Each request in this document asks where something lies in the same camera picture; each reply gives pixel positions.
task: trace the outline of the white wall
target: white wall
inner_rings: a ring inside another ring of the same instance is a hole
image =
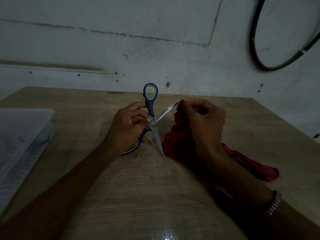
[[[314,136],[320,133],[320,42],[286,68],[258,71],[247,45],[256,2],[0,0],[0,60],[117,72],[30,76],[0,68],[2,91],[37,85],[141,92],[154,82],[161,93],[253,97]],[[319,31],[319,8],[320,0],[267,0],[256,35],[261,59],[272,66],[300,49]]]

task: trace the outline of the clear plastic box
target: clear plastic box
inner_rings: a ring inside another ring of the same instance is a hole
[[[53,109],[0,108],[0,215],[54,134]]]

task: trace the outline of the person's left hand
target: person's left hand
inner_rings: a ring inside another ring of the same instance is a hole
[[[127,151],[137,141],[143,129],[149,127],[153,117],[142,110],[145,107],[145,102],[134,102],[119,109],[114,116],[103,143],[115,158]]]

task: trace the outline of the red fabric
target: red fabric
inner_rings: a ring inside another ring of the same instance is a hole
[[[200,179],[214,179],[213,173],[207,169],[196,153],[196,143],[191,134],[190,121],[184,111],[184,100],[181,100],[177,106],[174,121],[176,124],[173,125],[171,132],[166,133],[162,142],[164,154],[184,165]],[[222,146],[229,157],[257,179],[270,182],[279,177],[278,169],[262,165],[238,151],[231,150],[226,144],[222,144]]]

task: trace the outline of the wooden table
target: wooden table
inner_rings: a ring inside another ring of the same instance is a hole
[[[320,146],[251,98],[159,94],[157,114],[181,99],[207,99],[227,112],[223,142],[280,171],[268,186],[320,224]],[[82,160],[103,139],[116,111],[141,93],[26,87],[0,107],[53,108],[56,133],[2,217],[6,221]],[[160,137],[174,111],[158,124]],[[202,185],[149,144],[106,168],[60,239],[246,239]]]

